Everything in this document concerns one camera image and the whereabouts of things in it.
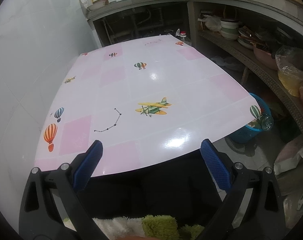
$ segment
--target blue plastic basket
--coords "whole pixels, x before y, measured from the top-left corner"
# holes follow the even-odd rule
[[[268,105],[258,96],[250,93],[250,95],[256,99],[262,113],[266,113],[269,115],[271,114],[271,111],[269,110]],[[256,135],[258,135],[260,132],[264,131],[263,129],[256,129],[252,128],[248,125],[243,126],[242,128],[238,129],[237,131],[234,131],[229,135],[230,139],[232,139],[234,142],[237,143],[246,143],[251,138],[254,138]]]

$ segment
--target screw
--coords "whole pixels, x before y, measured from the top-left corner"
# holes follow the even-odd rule
[[[32,168],[31,173],[32,174],[36,174],[39,171],[39,169],[37,167]]]
[[[266,167],[265,168],[265,171],[268,173],[268,174],[271,174],[273,172],[272,168],[270,167]]]
[[[69,168],[69,163],[63,163],[62,165],[60,165],[60,168],[65,171]]]
[[[235,168],[238,169],[238,170],[241,170],[243,168],[243,164],[241,163],[235,163]]]

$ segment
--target blue gripper pad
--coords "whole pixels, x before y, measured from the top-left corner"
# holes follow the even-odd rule
[[[208,139],[202,141],[201,154],[207,168],[213,175],[218,187],[222,190],[228,191],[232,187],[231,177],[229,171],[217,156],[216,151],[216,148]]]
[[[102,157],[102,152],[102,143],[96,140],[88,149],[86,152],[86,157],[74,172],[72,187],[75,192],[83,190],[86,187],[91,175],[93,174]]]

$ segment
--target pink and white tablecloth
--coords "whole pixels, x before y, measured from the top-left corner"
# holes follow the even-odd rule
[[[118,43],[79,56],[51,105],[35,166],[70,163],[94,140],[93,176],[130,171],[199,149],[253,120],[255,99],[173,36]]]

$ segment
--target white plush fabric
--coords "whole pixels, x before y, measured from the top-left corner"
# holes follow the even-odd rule
[[[93,219],[101,231],[109,240],[116,240],[119,237],[142,236],[145,237],[142,228],[141,218],[119,217],[114,219]],[[75,227],[70,219],[64,220],[64,225],[74,231]]]

